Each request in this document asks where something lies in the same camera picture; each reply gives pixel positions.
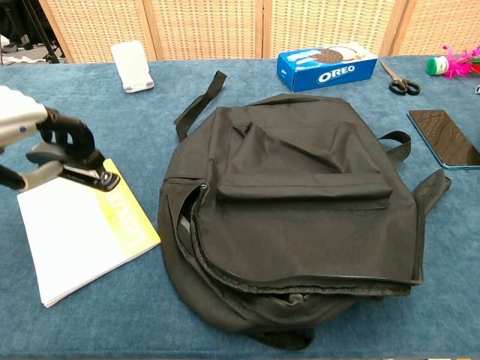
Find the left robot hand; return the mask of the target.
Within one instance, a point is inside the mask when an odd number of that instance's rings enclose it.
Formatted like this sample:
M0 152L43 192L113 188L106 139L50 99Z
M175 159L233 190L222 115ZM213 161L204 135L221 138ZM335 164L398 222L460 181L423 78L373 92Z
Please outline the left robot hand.
M40 134L42 141L25 156L37 168L15 172L2 166L2 185L27 191L57 177L100 191L111 191L117 185L119 177L104 167L105 157L85 123L3 85L1 151L33 134Z

